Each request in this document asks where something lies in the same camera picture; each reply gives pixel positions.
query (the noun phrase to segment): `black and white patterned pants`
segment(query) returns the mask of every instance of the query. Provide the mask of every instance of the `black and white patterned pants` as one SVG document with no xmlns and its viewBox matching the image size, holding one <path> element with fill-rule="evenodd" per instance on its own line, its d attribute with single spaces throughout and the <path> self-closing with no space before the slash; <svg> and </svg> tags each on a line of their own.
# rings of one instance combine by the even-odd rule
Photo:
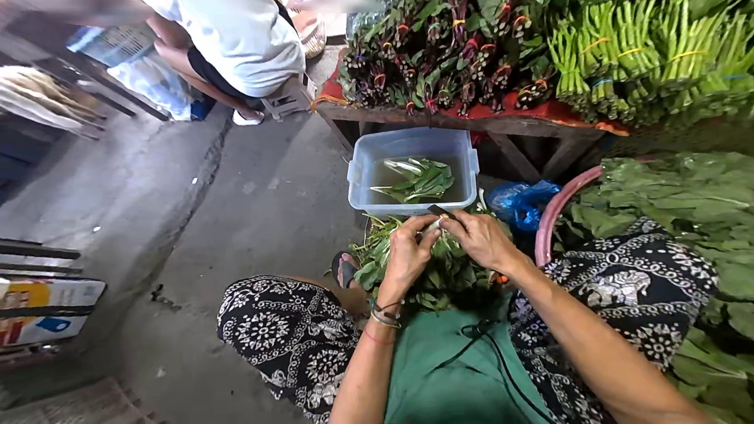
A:
<svg viewBox="0 0 754 424">
<path fill-rule="evenodd" d="M 709 262 L 647 219 L 563 254 L 544 271 L 661 370 L 719 280 Z M 518 293 L 512 303 L 513 345 L 553 418 L 612 422 L 529 301 Z M 276 399 L 290 399 L 317 423 L 329 419 L 360 337 L 328 290 L 271 275 L 228 287 L 217 332 L 259 370 Z"/>
</svg>

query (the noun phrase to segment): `blue plastic bag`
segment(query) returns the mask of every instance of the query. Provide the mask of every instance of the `blue plastic bag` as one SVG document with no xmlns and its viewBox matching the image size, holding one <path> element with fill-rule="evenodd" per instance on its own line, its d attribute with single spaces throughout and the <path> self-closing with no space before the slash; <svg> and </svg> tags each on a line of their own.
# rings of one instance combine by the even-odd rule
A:
<svg viewBox="0 0 754 424">
<path fill-rule="evenodd" d="M 485 197 L 487 205 L 498 218 L 521 231 L 533 232 L 539 229 L 542 210 L 561 188 L 547 180 L 533 186 L 507 183 L 494 188 Z"/>
</svg>

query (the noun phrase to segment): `wrist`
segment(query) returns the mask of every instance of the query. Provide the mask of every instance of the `wrist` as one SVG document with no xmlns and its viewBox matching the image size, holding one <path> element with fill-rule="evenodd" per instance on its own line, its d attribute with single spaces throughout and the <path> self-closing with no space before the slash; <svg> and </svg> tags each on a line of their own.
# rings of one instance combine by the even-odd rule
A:
<svg viewBox="0 0 754 424">
<path fill-rule="evenodd" d="M 379 293 L 377 294 L 377 303 L 380 306 L 389 305 L 391 303 L 400 302 L 406 297 L 411 284 L 404 284 L 393 278 L 385 278 L 385 280 L 379 286 Z"/>
<path fill-rule="evenodd" d="M 507 263 L 495 264 L 495 271 L 500 272 L 502 275 L 513 280 L 525 281 L 529 280 L 535 275 L 541 273 L 539 268 L 529 259 L 525 254 L 521 254 L 522 257 L 516 258 L 514 261 L 506 261 Z"/>
</svg>

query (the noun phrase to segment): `wooden table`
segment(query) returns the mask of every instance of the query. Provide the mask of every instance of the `wooden table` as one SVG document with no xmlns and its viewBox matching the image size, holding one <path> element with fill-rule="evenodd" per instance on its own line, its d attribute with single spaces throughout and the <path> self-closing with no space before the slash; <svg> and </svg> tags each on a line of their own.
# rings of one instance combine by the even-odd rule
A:
<svg viewBox="0 0 754 424">
<path fill-rule="evenodd" d="M 522 180 L 537 182 L 555 180 L 579 159 L 606 131 L 595 128 L 575 128 L 551 121 L 520 116 L 466 119 L 443 114 L 431 115 L 417 112 L 408 115 L 403 109 L 378 107 L 354 108 L 327 101 L 316 104 L 315 109 L 338 136 L 343 147 L 353 152 L 361 135 L 359 123 L 410 124 L 418 127 L 451 128 L 483 131 L 500 147 L 508 161 L 516 168 Z M 509 135 L 553 137 L 559 139 L 556 151 L 539 171 L 516 147 Z"/>
</svg>

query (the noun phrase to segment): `red cloth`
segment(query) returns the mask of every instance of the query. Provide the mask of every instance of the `red cloth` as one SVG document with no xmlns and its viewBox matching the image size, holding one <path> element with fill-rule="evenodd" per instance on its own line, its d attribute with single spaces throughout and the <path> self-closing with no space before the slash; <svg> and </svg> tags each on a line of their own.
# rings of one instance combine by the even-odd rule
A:
<svg viewBox="0 0 754 424">
<path fill-rule="evenodd" d="M 331 102 L 341 105 L 348 105 L 348 101 L 343 97 L 343 88 L 337 82 L 338 70 L 336 67 L 335 72 L 325 81 L 322 90 L 314 99 L 311 104 L 311 108 L 316 111 L 317 103 L 319 102 Z M 458 111 L 461 108 L 461 101 L 456 100 L 455 106 L 451 109 L 440 109 L 438 113 L 454 116 L 457 118 L 465 119 L 478 119 L 478 118 L 492 118 L 495 116 L 526 116 L 530 118 L 546 119 L 556 124 L 566 125 L 569 127 L 583 127 L 583 128 L 597 128 L 598 130 L 604 130 L 611 132 L 619 136 L 627 136 L 628 128 L 616 121 L 601 121 L 597 124 L 588 124 L 581 120 L 578 113 L 571 110 L 571 107 L 565 103 L 557 100 L 548 100 L 534 109 L 516 110 L 516 97 L 518 93 L 511 92 L 505 96 L 503 112 L 494 113 L 489 106 L 484 106 L 479 103 L 471 107 L 468 110 L 468 116 L 458 116 Z"/>
</svg>

